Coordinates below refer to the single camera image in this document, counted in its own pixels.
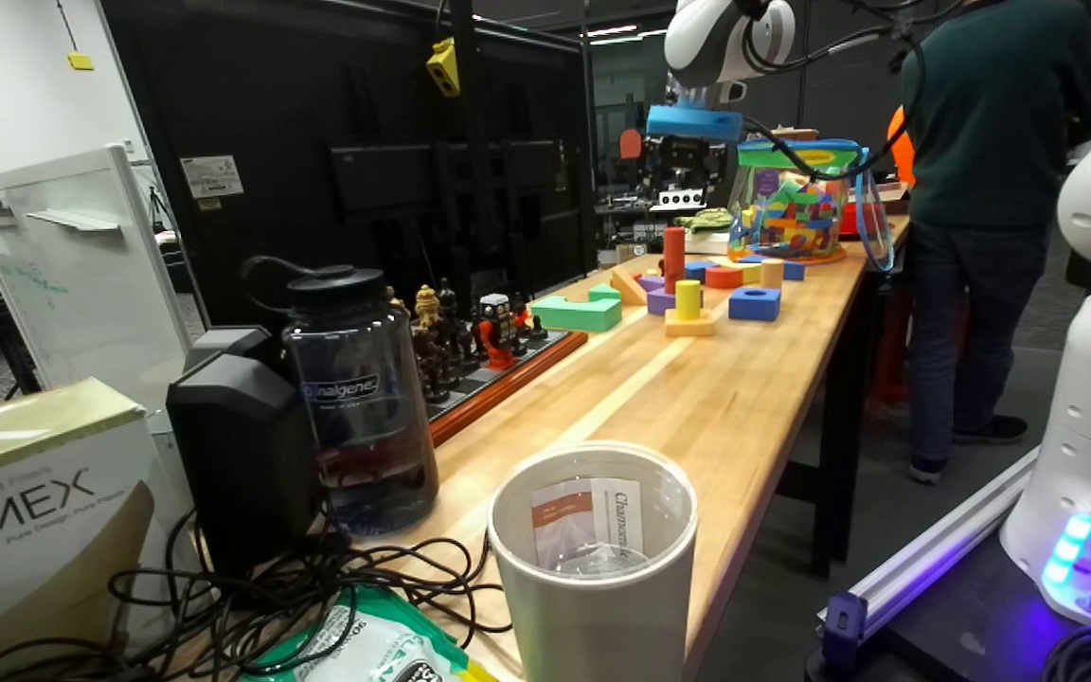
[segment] cup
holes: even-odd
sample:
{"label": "cup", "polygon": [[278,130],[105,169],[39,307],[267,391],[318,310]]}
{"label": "cup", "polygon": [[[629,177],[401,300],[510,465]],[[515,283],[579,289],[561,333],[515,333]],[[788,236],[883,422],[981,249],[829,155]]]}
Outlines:
{"label": "cup", "polygon": [[488,538],[527,682],[677,682],[699,491],[668,453],[592,438],[527,460]]}

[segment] man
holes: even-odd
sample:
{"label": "man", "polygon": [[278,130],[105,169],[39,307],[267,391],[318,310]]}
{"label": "man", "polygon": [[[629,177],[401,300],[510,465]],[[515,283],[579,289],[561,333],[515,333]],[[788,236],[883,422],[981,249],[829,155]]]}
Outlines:
{"label": "man", "polygon": [[1042,276],[1069,143],[1091,130],[1091,16],[1080,0],[968,0],[906,55],[901,84],[918,143],[909,472],[931,484],[956,438],[1026,432],[993,410]]}

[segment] floor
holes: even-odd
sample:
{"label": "floor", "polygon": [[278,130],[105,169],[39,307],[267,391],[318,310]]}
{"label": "floor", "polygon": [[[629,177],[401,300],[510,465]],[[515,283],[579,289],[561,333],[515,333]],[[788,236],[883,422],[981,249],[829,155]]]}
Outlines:
{"label": "floor", "polygon": [[[1014,375],[1004,394],[1008,413],[1032,422],[1032,434],[1013,448],[960,448],[944,484],[914,484],[906,462],[906,413],[875,413],[864,432],[864,462],[856,484],[853,548],[829,578],[808,574],[811,508],[776,499],[752,548],[739,586],[714,638],[714,653],[699,668],[699,682],[788,682],[805,679],[805,664],[813,653],[813,614],[839,586],[856,583],[914,533],[995,476],[1008,462],[1026,453],[1046,425],[1055,375],[1063,346],[1063,328],[1084,300],[1063,283],[1069,249],[1055,238],[1046,276],[1026,307]],[[13,371],[0,365],[0,399],[13,391]]]}

